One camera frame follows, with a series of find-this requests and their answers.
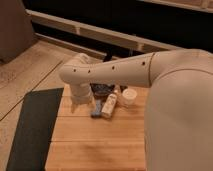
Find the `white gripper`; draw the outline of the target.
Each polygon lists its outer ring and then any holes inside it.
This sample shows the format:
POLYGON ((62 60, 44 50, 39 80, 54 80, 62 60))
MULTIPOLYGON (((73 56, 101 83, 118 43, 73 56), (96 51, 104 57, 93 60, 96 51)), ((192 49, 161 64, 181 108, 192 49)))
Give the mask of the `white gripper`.
POLYGON ((88 104, 92 101, 92 90, 89 84, 71 85, 70 90, 74 104, 88 104))

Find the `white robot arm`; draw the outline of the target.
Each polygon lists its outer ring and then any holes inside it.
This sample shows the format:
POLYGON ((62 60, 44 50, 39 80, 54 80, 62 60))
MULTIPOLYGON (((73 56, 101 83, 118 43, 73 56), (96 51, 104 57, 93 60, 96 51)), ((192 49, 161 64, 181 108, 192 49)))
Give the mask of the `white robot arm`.
POLYGON ((146 87, 147 171, 213 171, 213 53, 179 49, 92 64, 80 53, 60 69, 72 98, 91 83, 146 87))

